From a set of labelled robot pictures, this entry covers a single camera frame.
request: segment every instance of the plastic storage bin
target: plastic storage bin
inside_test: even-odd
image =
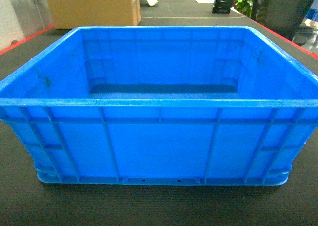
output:
[[[280,185],[318,77],[247,27],[84,27],[0,82],[41,181]]]

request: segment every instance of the white wall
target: white wall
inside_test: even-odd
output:
[[[0,50],[51,24],[46,0],[0,0]]]
[[[24,37],[11,0],[0,0],[0,50]]]

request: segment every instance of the dark gray table surface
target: dark gray table surface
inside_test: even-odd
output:
[[[318,61],[240,14],[210,4],[159,0],[141,25],[251,26],[318,74]],[[49,30],[0,56],[0,80],[59,39]],[[318,225],[318,132],[279,187],[47,185],[12,129],[0,123],[0,225]]]

